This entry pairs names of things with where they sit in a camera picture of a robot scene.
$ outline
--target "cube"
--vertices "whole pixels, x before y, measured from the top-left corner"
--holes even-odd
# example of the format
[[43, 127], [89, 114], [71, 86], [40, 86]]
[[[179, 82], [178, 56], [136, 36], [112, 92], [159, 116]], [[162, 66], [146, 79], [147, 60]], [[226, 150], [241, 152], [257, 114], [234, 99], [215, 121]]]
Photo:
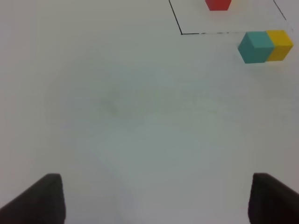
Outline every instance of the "cube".
[[210, 11], [227, 11], [232, 0], [206, 0]]
[[268, 30], [267, 34], [274, 44], [274, 50], [267, 61], [283, 61], [294, 46], [293, 42], [284, 30]]
[[238, 47], [245, 63], [264, 63], [274, 50], [267, 32], [247, 32]]

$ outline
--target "teal cube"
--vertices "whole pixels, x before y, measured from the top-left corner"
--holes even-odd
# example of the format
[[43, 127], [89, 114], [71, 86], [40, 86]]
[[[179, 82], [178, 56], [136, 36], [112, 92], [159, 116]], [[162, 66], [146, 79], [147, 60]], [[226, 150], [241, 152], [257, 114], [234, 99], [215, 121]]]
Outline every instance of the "teal cube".
[[247, 32], [238, 50], [245, 63], [264, 63], [274, 48], [267, 32]]

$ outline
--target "yellow cube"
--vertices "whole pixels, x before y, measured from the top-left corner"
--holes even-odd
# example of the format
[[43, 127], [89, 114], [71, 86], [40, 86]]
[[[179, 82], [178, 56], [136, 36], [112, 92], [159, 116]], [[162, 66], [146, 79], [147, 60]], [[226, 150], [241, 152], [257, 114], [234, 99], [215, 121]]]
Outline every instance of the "yellow cube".
[[283, 61], [294, 46], [293, 42], [284, 30], [268, 30], [267, 34], [275, 46], [267, 61]]

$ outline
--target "red cube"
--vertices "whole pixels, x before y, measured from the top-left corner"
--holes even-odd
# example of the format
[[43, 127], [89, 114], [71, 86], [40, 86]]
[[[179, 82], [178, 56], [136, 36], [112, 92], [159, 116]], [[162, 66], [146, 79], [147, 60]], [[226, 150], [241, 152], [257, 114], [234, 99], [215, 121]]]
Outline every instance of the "red cube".
[[232, 0], [206, 0], [210, 11], [227, 11]]

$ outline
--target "block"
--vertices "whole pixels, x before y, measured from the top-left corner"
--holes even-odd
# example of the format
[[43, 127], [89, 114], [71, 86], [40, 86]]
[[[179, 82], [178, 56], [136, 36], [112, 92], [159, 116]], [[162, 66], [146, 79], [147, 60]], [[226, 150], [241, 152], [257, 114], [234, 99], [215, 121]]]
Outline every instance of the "block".
[[232, 0], [206, 0], [210, 11], [227, 11]]
[[247, 32], [238, 47], [245, 63], [264, 63], [274, 50], [267, 32]]
[[293, 42], [284, 30], [268, 30], [267, 34], [275, 47], [267, 61], [283, 61], [294, 46]]

